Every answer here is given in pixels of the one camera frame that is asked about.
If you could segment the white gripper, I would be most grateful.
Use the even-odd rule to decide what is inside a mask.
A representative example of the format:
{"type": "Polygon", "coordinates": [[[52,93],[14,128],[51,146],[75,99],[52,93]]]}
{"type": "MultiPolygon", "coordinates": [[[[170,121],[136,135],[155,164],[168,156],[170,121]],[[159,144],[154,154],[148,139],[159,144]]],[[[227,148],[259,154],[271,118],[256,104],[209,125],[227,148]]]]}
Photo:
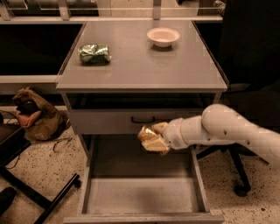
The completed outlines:
{"type": "Polygon", "coordinates": [[[158,152],[166,154],[170,148],[174,150],[181,150],[188,148],[189,145],[184,141],[181,134],[182,118],[171,120],[167,122],[155,123],[151,126],[151,129],[157,134],[163,134],[161,136],[154,136],[151,139],[142,141],[142,146],[151,152],[158,152]]]}

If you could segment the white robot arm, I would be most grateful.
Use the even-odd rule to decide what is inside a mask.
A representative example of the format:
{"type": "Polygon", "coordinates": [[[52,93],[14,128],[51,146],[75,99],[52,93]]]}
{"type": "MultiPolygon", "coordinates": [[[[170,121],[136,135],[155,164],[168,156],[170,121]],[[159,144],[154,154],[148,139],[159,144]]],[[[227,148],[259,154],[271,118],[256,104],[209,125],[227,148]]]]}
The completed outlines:
{"type": "Polygon", "coordinates": [[[223,104],[212,104],[201,115],[144,125],[138,139],[147,151],[166,153],[195,144],[239,144],[275,167],[280,166],[280,134],[260,127],[223,104]]]}

